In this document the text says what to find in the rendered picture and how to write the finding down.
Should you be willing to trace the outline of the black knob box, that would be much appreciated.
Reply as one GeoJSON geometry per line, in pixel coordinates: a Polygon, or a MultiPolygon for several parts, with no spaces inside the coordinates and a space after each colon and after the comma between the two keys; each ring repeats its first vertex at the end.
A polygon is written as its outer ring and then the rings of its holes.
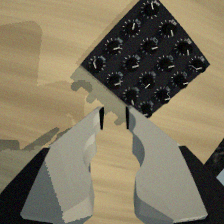
{"type": "Polygon", "coordinates": [[[139,0],[81,66],[150,118],[210,63],[159,0],[139,0]]]}

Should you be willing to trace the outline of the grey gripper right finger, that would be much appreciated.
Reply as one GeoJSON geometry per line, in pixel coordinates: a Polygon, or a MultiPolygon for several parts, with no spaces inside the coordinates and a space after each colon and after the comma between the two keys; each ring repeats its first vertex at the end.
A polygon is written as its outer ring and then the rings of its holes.
{"type": "Polygon", "coordinates": [[[125,107],[133,134],[134,213],[144,224],[224,224],[224,185],[186,147],[132,106],[125,107]]]}

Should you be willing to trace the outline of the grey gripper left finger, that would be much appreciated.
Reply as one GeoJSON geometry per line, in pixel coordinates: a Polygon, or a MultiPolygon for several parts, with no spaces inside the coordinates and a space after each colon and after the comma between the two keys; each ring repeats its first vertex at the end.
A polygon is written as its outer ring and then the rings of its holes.
{"type": "Polygon", "coordinates": [[[83,224],[92,217],[89,164],[103,120],[98,106],[36,154],[1,192],[0,224],[83,224]]]}

